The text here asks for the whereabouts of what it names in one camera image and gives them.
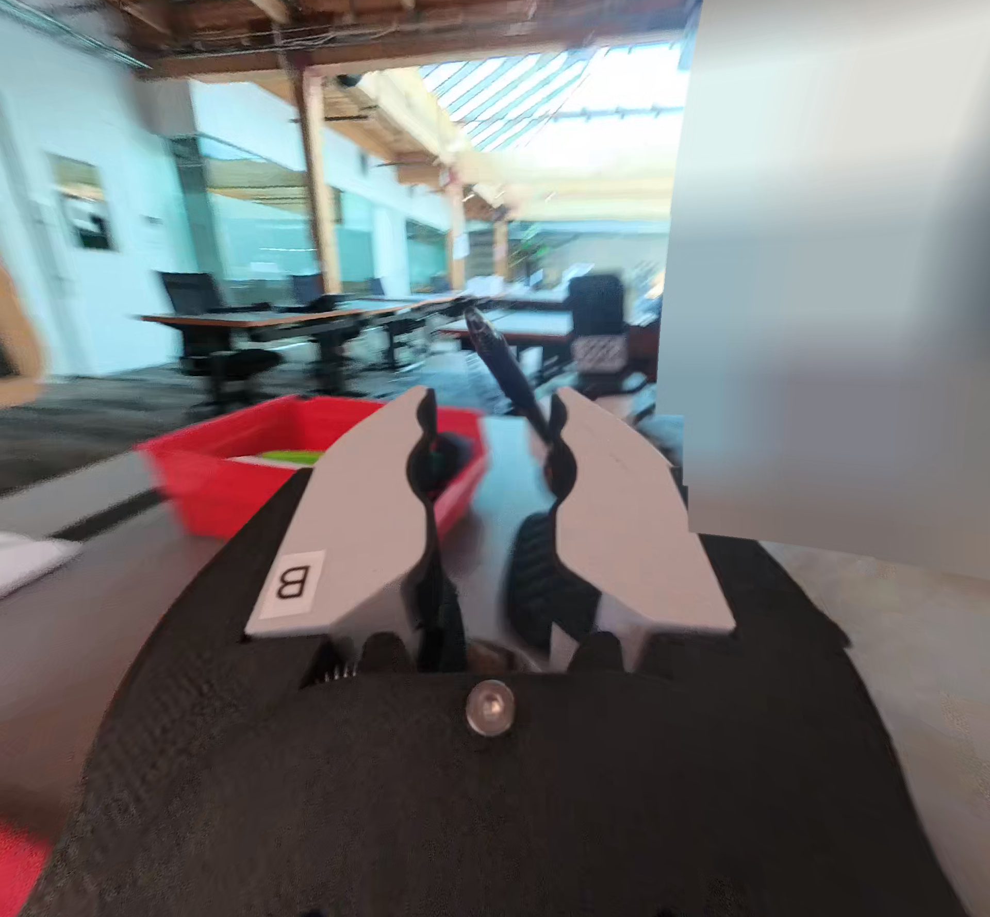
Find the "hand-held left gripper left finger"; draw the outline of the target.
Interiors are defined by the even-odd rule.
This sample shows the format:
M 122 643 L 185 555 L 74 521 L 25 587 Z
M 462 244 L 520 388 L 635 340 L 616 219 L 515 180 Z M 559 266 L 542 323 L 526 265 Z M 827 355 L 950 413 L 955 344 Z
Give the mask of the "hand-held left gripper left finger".
M 393 633 L 426 672 L 466 670 L 463 615 L 439 556 L 432 389 L 414 387 L 346 432 L 310 469 L 244 633 L 327 637 L 358 656 Z

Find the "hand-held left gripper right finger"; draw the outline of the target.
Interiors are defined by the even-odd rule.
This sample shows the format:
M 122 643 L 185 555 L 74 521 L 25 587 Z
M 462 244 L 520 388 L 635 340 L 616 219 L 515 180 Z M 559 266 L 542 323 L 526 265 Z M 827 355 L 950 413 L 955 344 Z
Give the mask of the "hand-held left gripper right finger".
M 551 397 L 549 426 L 551 506 L 523 521 L 506 568 L 506 620 L 537 666 L 565 671 L 602 632 L 628 671 L 662 639 L 731 638 L 736 618 L 662 453 L 573 389 Z

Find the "blue pen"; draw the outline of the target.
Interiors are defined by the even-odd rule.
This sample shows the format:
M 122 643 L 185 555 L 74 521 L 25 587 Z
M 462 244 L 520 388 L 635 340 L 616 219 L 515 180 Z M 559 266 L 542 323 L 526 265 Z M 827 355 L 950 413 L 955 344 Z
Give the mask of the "blue pen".
M 538 400 L 506 338 L 475 306 L 466 308 L 464 319 L 476 354 L 488 367 L 512 409 L 526 419 L 538 440 L 550 448 L 557 436 L 551 411 Z

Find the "red object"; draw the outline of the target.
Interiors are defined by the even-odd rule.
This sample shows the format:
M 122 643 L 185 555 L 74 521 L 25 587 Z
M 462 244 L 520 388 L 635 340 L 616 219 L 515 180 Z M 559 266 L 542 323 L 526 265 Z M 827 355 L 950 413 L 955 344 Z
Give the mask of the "red object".
M 1 916 L 17 916 L 51 855 L 48 841 L 1 820 Z

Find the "red plastic bin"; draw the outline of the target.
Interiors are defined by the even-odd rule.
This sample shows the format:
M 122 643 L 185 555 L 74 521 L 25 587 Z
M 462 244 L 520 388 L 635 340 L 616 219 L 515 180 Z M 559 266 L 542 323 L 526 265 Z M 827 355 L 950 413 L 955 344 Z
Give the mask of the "red plastic bin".
M 295 474 L 259 464 L 255 455 L 324 452 L 382 406 L 357 398 L 285 395 L 156 437 L 139 450 L 189 533 L 229 539 Z M 401 492 L 403 478 L 372 461 L 386 440 L 383 434 L 359 441 L 348 455 L 332 487 L 336 500 L 328 506 L 330 544 L 365 552 L 385 542 L 393 520 L 401 517 L 391 496 Z

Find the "long wooden desk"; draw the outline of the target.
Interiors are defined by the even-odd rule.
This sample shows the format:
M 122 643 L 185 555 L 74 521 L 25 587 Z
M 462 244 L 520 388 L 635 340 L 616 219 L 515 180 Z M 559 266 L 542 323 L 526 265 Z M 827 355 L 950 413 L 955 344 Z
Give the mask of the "long wooden desk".
M 232 330 L 232 338 L 236 334 L 243 334 L 255 343 L 295 338 L 309 340 L 317 346 L 319 352 L 316 393 L 351 396 L 352 393 L 347 390 L 344 382 L 344 335 L 359 332 L 379 320 L 409 312 L 412 308 L 413 305 L 409 303 L 390 304 L 388 301 L 358 299 L 346 301 L 335 309 L 325 311 L 250 310 L 192 317 L 146 314 L 139 316 L 139 320 L 171 329 L 174 329 L 173 325 L 229 328 Z

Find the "black high-back chair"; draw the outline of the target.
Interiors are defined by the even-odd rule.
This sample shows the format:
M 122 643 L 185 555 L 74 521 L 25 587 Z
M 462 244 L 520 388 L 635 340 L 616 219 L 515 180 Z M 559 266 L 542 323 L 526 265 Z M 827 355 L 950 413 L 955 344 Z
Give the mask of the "black high-back chair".
M 625 334 L 625 285 L 617 274 L 589 273 L 572 278 L 565 305 L 574 340 Z

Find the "grey top table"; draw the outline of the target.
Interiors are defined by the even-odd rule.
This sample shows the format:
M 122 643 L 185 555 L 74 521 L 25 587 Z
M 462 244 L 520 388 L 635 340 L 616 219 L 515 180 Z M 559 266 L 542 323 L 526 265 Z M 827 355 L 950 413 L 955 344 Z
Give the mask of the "grey top table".
M 468 317 L 490 323 L 516 355 L 538 350 L 545 362 L 566 365 L 571 361 L 573 317 L 566 311 L 470 309 Z

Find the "black office chair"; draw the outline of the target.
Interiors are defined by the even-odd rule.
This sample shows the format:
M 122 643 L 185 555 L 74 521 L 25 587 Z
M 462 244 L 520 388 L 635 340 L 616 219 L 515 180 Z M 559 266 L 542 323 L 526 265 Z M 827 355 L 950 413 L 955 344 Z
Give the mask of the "black office chair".
M 250 310 L 226 305 L 216 280 L 209 274 L 159 271 L 157 275 L 177 316 Z M 207 325 L 173 325 L 172 328 L 181 336 L 181 373 L 204 380 L 208 385 L 209 398 L 199 408 L 226 410 L 232 404 L 254 404 L 260 399 L 256 380 L 285 363 L 280 352 L 264 346 L 236 346 L 229 328 Z

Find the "black tape strip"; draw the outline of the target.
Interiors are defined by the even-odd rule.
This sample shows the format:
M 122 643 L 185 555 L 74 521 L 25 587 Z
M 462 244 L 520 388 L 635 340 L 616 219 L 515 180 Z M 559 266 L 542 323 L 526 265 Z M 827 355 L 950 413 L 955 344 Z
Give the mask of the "black tape strip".
M 87 542 L 145 514 L 162 503 L 164 503 L 164 498 L 157 490 L 145 490 L 46 535 L 50 539 L 72 543 Z

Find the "frosted glass partition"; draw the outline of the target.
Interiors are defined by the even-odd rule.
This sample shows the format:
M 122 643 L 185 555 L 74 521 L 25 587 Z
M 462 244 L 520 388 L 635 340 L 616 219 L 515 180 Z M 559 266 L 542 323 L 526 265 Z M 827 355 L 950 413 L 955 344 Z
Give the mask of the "frosted glass partition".
M 209 136 L 168 145 L 200 272 L 273 303 L 321 272 L 304 173 Z

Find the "white door with window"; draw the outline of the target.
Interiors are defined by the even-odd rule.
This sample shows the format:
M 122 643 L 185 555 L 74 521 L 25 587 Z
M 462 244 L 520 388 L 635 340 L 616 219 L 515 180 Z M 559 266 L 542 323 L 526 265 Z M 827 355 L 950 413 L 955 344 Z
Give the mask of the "white door with window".
M 102 377 L 168 360 L 170 342 L 139 320 L 163 311 L 156 273 L 176 257 L 174 194 L 155 138 L 122 122 L 53 119 L 31 144 L 19 138 L 56 374 Z M 146 226 L 143 214 L 164 227 Z

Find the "white paper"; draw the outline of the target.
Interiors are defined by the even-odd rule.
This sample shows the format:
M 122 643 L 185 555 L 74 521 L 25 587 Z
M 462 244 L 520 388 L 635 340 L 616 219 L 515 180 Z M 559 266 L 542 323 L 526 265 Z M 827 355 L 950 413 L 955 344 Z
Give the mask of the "white paper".
M 49 575 L 69 563 L 81 544 L 60 539 L 31 539 L 1 533 L 1 598 Z

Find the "orange curved panel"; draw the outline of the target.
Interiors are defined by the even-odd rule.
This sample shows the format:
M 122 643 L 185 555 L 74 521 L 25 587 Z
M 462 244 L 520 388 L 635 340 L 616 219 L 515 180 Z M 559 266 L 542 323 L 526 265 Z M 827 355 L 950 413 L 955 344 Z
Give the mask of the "orange curved panel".
M 30 404 L 43 391 L 47 358 L 16 281 L 1 262 L 1 408 Z

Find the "thick wooden post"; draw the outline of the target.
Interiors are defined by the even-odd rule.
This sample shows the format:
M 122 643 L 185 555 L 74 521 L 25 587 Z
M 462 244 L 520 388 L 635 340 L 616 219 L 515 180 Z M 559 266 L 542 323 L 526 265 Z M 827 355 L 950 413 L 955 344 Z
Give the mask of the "thick wooden post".
M 324 292 L 340 292 L 340 255 L 333 193 L 324 164 L 325 111 L 322 77 L 310 68 L 292 76 L 293 93 L 306 165 L 306 192 L 311 235 Z

